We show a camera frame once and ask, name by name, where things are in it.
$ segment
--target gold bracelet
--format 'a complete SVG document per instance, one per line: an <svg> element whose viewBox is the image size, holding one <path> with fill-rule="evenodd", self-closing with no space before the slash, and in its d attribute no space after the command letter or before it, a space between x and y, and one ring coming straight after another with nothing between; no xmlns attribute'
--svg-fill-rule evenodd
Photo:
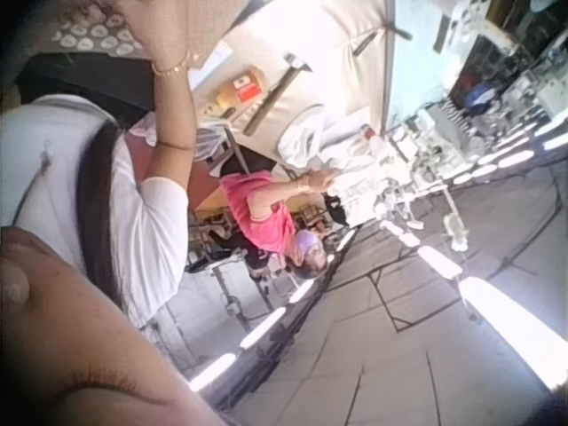
<svg viewBox="0 0 568 426"><path fill-rule="evenodd" d="M160 77L165 77L167 75L172 75L174 73L178 73L182 69L187 69L187 60L188 59L189 59L189 50L185 53L185 56L181 60L181 62L179 62L173 68L166 69L165 71L160 71L158 68L156 68L156 65L152 62L152 71L154 71L154 74L156 74Z"/></svg>

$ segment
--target raised arm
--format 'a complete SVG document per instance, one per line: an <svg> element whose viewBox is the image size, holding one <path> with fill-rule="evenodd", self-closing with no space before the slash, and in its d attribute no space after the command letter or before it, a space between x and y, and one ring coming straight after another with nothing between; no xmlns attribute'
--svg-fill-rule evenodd
<svg viewBox="0 0 568 426"><path fill-rule="evenodd" d="M187 80L187 17L184 0L119 0L134 36L153 61L158 143L147 178L168 178L187 187L197 119Z"/></svg>
<svg viewBox="0 0 568 426"><path fill-rule="evenodd" d="M318 170L291 182L273 183L252 191L247 196L253 220L264 220L272 214L272 205L303 193L323 193L334 182L334 170Z"/></svg>

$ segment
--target dark hair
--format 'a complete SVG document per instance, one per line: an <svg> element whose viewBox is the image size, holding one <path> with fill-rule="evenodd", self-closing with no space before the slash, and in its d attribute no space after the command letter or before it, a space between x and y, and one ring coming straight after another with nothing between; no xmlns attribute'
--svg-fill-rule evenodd
<svg viewBox="0 0 568 426"><path fill-rule="evenodd" d="M75 212L87 277L123 310L122 292L114 274L110 229L113 151L120 132L116 124L106 122L85 148L77 173Z"/></svg>

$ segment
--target label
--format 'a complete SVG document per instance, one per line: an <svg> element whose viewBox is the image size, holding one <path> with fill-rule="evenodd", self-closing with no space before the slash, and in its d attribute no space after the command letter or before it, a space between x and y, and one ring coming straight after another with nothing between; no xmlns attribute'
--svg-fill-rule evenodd
<svg viewBox="0 0 568 426"><path fill-rule="evenodd" d="M245 102L260 95L262 92L260 86L250 79L250 76L245 74L241 78L233 81L233 87L237 92L237 96L244 104Z"/></svg>

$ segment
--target hammer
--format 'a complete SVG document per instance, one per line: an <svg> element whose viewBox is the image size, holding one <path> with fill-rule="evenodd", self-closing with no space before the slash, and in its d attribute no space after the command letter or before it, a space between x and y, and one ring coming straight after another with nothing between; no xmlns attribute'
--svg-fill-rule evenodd
<svg viewBox="0 0 568 426"><path fill-rule="evenodd" d="M262 120L268 115L272 107L276 105L276 102L278 102L278 99L280 99L288 86L292 84L302 71L312 71L312 69L297 56L288 55L286 57L286 61L290 64L290 68L280 79L278 85L268 94L263 105L258 108L253 117L250 119L250 122L248 122L247 127L243 131L246 136L252 136L255 134L256 129L258 129Z"/></svg>

